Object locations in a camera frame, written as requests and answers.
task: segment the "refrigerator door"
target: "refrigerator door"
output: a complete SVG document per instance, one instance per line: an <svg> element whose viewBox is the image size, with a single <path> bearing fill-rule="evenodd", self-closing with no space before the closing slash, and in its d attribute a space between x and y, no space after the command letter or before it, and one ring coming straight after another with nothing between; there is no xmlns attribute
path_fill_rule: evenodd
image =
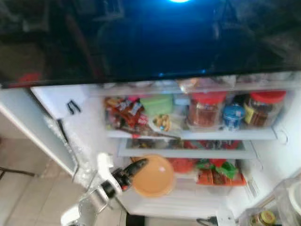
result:
<svg viewBox="0 0 301 226"><path fill-rule="evenodd" d="M45 112L26 89L0 90L0 111L64 170L74 174L76 160L48 127Z"/></svg>

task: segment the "condiment jar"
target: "condiment jar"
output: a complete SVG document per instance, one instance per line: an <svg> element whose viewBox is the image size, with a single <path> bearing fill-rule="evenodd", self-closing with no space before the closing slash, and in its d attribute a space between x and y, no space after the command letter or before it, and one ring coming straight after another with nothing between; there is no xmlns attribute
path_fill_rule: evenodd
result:
<svg viewBox="0 0 301 226"><path fill-rule="evenodd" d="M245 122L256 127L271 126L283 107L286 91L252 92L244 103Z"/></svg>
<svg viewBox="0 0 301 226"><path fill-rule="evenodd" d="M205 128L218 125L226 95L227 92L193 93L189 106L189 123Z"/></svg>
<svg viewBox="0 0 301 226"><path fill-rule="evenodd" d="M250 226L272 226L276 221L276 217L273 212L265 210L250 217Z"/></svg>

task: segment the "plastic container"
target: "plastic container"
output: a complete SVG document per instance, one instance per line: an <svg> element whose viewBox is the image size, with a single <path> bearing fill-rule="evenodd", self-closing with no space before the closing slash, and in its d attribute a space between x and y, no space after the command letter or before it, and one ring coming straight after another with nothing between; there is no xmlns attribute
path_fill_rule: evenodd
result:
<svg viewBox="0 0 301 226"><path fill-rule="evenodd" d="M217 126L226 94L226 92L193 93L189 106L189 124L203 128Z"/></svg>
<svg viewBox="0 0 301 226"><path fill-rule="evenodd" d="M262 208L247 209L239 218L240 226L272 226L276 221L274 213Z"/></svg>
<svg viewBox="0 0 301 226"><path fill-rule="evenodd" d="M244 103L245 122L256 127L271 126L283 107L286 91L252 92Z"/></svg>
<svg viewBox="0 0 301 226"><path fill-rule="evenodd" d="M173 95L162 94L148 98L140 98L148 116L170 114L173 111Z"/></svg>
<svg viewBox="0 0 301 226"><path fill-rule="evenodd" d="M222 114L226 129L229 131L238 130L245 114L244 108L239 105L226 106Z"/></svg>
<svg viewBox="0 0 301 226"><path fill-rule="evenodd" d="M301 226L300 177L282 181L274 190L276 206L283 226Z"/></svg>

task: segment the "jar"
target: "jar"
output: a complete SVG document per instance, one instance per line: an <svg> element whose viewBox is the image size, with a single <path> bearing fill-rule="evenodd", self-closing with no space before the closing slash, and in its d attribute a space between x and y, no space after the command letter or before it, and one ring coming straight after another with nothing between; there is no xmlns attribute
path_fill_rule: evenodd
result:
<svg viewBox="0 0 301 226"><path fill-rule="evenodd" d="M226 106L222 115L226 129L229 131L238 130L245 114L244 108L238 104Z"/></svg>
<svg viewBox="0 0 301 226"><path fill-rule="evenodd" d="M273 212L266 210L250 217L250 226L272 226L276 221Z"/></svg>
<svg viewBox="0 0 301 226"><path fill-rule="evenodd" d="M256 127L271 126L283 107L286 91L252 92L244 103L245 122Z"/></svg>
<svg viewBox="0 0 301 226"><path fill-rule="evenodd" d="M218 125L226 94L226 92L193 93L189 106L189 123L206 128Z"/></svg>

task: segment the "food package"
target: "food package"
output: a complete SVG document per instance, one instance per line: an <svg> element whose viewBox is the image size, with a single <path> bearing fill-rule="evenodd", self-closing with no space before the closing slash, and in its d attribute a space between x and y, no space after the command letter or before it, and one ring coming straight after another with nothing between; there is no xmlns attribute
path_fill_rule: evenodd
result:
<svg viewBox="0 0 301 226"><path fill-rule="evenodd" d="M151 97L140 98L140 102L148 116L170 114L173 112L173 95L159 94Z"/></svg>
<svg viewBox="0 0 301 226"><path fill-rule="evenodd" d="M194 169L197 159L169 158L176 173L188 173Z"/></svg>
<svg viewBox="0 0 301 226"><path fill-rule="evenodd" d="M138 123L143 111L143 106L139 101L132 102L117 97L106 98L105 105L113 115L116 115L116 119L122 118L132 128Z"/></svg>
<svg viewBox="0 0 301 226"><path fill-rule="evenodd" d="M238 168L235 167L235 160L200 159L196 167L200 170L213 170L229 179L236 178L239 173Z"/></svg>
<svg viewBox="0 0 301 226"><path fill-rule="evenodd" d="M159 114L149 118L149 126L157 133L181 137L185 117L178 114Z"/></svg>
<svg viewBox="0 0 301 226"><path fill-rule="evenodd" d="M185 140L184 148L188 149L206 149L206 150L223 150L223 149L240 149L242 146L240 140Z"/></svg>
<svg viewBox="0 0 301 226"><path fill-rule="evenodd" d="M224 162L221 167L215 167L215 170L229 179L234 179L238 174L238 169L228 161Z"/></svg>
<svg viewBox="0 0 301 226"><path fill-rule="evenodd" d="M214 186L245 186L246 180L241 173L238 173L234 179L229 179L215 170L204 169L199 171L197 184Z"/></svg>

